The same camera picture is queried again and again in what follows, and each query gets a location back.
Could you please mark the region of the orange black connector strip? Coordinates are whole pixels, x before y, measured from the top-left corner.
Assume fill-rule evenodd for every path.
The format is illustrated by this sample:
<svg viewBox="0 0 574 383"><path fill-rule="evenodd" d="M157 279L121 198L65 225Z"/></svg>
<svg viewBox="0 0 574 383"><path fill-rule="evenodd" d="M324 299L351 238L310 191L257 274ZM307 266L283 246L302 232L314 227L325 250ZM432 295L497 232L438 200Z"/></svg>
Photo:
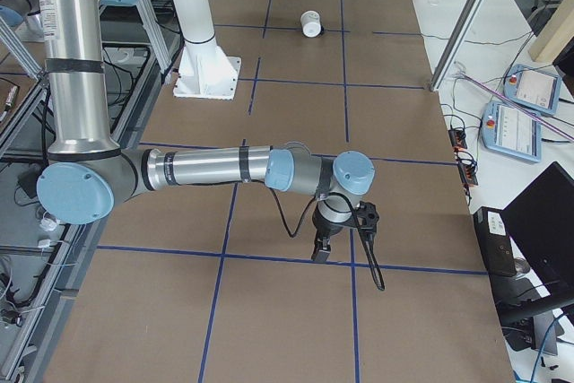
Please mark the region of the orange black connector strip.
<svg viewBox="0 0 574 383"><path fill-rule="evenodd" d="M448 130L449 140L453 147L459 176L465 187L474 187L478 185L476 172L478 162L475 157L468 151L466 144L466 133L462 127L451 127Z"/></svg>

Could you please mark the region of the upper teach pendant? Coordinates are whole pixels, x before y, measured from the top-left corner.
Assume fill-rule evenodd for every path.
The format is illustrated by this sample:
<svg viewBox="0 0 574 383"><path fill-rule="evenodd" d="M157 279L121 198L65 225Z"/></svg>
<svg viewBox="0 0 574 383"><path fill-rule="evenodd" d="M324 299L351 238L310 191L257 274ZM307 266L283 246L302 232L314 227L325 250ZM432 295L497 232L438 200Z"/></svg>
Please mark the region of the upper teach pendant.
<svg viewBox="0 0 574 383"><path fill-rule="evenodd" d="M503 94L521 106L553 116L558 108L561 84L557 74L517 64L504 79Z"/></svg>

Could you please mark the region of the aluminium frame post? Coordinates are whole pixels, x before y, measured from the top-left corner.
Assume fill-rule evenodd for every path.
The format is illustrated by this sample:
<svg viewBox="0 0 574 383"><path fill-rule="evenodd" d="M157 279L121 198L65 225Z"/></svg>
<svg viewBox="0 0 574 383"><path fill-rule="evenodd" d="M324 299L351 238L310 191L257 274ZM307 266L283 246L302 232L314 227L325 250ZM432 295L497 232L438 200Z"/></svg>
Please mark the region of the aluminium frame post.
<svg viewBox="0 0 574 383"><path fill-rule="evenodd" d="M439 62L430 80L430 90L437 91L445 80L448 69L454 63L457 52L465 42L475 16L478 14L484 0L466 0L457 23L451 33L448 43L443 50Z"/></svg>

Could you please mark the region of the black box device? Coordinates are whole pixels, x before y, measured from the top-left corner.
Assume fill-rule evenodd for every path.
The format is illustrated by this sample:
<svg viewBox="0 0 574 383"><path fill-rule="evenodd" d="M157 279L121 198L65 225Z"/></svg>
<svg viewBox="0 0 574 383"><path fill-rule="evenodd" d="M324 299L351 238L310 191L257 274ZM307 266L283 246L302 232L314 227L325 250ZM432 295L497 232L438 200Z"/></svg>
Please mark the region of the black box device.
<svg viewBox="0 0 574 383"><path fill-rule="evenodd" d="M489 274L514 277L517 274L515 259L501 210L486 206L473 214L474 231L484 266Z"/></svg>

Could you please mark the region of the teach pendant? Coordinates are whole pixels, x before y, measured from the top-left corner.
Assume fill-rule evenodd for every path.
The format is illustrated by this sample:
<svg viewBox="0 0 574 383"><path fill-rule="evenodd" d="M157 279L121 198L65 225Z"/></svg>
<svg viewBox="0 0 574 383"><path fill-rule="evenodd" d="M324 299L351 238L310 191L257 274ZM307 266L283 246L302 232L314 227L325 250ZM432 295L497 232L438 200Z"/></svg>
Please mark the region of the teach pendant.
<svg viewBox="0 0 574 383"><path fill-rule="evenodd" d="M528 162L542 159L542 128L532 112L489 102L483 111L481 138L491 151Z"/></svg>
<svg viewBox="0 0 574 383"><path fill-rule="evenodd" d="M504 79L503 94L521 106L553 116L558 108L561 84L557 74L517 64Z"/></svg>

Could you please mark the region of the lower teach pendant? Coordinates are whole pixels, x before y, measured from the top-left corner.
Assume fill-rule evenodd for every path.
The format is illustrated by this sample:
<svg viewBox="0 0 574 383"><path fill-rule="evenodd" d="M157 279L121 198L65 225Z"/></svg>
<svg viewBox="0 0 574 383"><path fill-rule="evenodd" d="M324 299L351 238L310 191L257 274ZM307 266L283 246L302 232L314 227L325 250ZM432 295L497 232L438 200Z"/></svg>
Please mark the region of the lower teach pendant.
<svg viewBox="0 0 574 383"><path fill-rule="evenodd" d="M542 159L542 128L532 112L489 102L483 111L481 138L491 151L528 162Z"/></svg>

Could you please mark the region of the white mug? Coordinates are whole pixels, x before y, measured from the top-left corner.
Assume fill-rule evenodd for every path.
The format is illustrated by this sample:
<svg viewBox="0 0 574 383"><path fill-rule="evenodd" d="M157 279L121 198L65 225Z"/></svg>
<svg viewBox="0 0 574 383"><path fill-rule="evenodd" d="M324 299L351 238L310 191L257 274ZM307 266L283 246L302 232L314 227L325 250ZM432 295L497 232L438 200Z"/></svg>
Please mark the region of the white mug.
<svg viewBox="0 0 574 383"><path fill-rule="evenodd" d="M324 34L324 27L320 14L317 11L308 10L300 16L301 32L306 38L316 38Z"/></svg>

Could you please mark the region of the white pedestal column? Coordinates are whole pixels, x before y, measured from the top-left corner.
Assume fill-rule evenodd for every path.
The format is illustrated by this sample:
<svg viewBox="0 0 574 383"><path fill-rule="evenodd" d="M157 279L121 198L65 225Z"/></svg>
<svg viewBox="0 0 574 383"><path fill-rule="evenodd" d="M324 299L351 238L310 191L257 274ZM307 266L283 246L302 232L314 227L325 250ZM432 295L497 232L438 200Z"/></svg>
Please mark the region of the white pedestal column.
<svg viewBox="0 0 574 383"><path fill-rule="evenodd" d="M173 0L184 48L174 95L232 100L241 59L228 57L216 40L209 0Z"/></svg>

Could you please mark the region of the black laptop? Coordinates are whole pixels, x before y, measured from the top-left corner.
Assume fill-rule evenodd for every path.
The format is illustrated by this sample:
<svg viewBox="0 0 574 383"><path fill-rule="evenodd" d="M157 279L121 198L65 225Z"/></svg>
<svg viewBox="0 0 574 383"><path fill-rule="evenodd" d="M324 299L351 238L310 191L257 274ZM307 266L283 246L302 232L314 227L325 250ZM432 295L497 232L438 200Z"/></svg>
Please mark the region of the black laptop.
<svg viewBox="0 0 574 383"><path fill-rule="evenodd" d="M508 325L573 306L573 177L552 162L502 211L509 236L550 294L500 312Z"/></svg>

